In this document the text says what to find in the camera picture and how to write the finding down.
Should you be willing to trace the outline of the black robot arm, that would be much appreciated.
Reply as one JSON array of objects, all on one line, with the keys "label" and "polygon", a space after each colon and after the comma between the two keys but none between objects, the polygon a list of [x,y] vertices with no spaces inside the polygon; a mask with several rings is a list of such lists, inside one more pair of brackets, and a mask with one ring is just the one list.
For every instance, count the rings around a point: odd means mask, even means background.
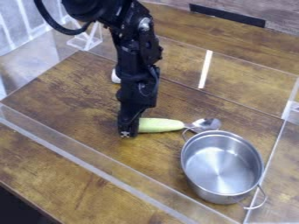
[{"label": "black robot arm", "polygon": [[117,132],[134,137],[141,114],[156,105],[160,69],[154,63],[162,57],[150,12],[137,0],[61,0],[61,4],[72,18],[98,21],[109,29],[120,79]]}]

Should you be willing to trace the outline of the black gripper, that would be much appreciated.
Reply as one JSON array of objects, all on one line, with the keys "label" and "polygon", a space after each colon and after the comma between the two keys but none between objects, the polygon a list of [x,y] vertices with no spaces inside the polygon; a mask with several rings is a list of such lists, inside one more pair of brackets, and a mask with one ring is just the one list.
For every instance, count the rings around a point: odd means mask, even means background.
[{"label": "black gripper", "polygon": [[136,137],[141,114],[156,105],[160,68],[154,63],[161,59],[161,47],[149,43],[121,45],[116,48],[116,57],[117,133],[121,137]]}]

